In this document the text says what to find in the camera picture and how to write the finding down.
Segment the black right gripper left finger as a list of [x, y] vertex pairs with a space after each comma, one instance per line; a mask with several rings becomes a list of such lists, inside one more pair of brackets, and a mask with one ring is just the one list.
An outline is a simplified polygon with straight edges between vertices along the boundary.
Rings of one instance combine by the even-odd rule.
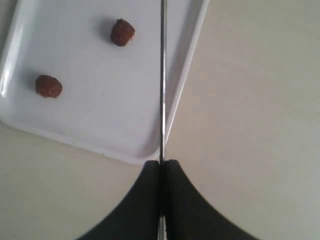
[[160, 217], [160, 165], [149, 160], [116, 208], [80, 240], [156, 240]]

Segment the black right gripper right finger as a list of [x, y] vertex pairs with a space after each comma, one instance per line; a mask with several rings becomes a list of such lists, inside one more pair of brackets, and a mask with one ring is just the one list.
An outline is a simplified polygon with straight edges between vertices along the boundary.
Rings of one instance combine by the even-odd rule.
[[164, 214], [169, 240], [254, 240], [213, 208], [177, 160], [163, 166]]

